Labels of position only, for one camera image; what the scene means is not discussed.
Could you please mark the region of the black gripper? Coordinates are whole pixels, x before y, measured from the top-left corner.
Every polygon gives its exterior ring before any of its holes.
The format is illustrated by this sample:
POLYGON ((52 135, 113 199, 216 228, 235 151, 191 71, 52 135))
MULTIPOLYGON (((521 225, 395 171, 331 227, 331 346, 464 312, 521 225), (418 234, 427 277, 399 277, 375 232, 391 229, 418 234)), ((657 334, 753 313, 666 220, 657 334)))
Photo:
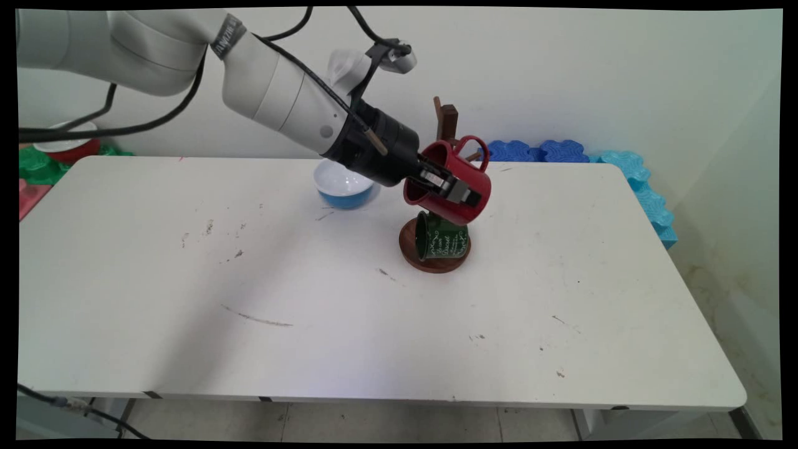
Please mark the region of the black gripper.
POLYGON ((416 131, 364 100, 357 102, 354 112, 370 126, 387 154, 381 154, 357 121, 348 118, 330 150, 324 153, 326 159, 386 187, 421 173, 421 185, 427 193, 455 204, 474 208, 479 205, 482 194, 466 181, 427 158, 417 158, 420 140, 416 131))

